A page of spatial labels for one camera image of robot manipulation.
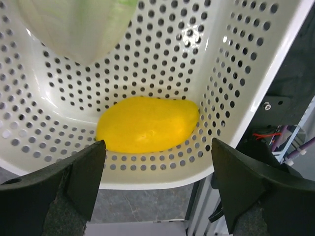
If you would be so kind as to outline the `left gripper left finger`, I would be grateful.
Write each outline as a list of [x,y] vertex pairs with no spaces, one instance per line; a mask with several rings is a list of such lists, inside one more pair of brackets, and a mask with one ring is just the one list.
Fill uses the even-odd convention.
[[98,141],[0,185],[2,236],[82,236],[92,218],[105,164]]

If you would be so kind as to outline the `yellow lemon fruit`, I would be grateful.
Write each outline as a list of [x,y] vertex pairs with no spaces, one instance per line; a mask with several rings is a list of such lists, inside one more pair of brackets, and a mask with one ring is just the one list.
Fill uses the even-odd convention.
[[95,139],[105,141],[113,152],[160,152],[188,139],[198,120],[198,106],[192,101],[131,97],[100,117]]

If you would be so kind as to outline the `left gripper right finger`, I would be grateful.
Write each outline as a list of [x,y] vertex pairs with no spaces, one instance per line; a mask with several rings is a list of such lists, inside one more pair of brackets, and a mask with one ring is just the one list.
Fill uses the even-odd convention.
[[257,140],[232,148],[214,138],[211,153],[230,234],[314,235],[314,181],[280,164],[268,145]]

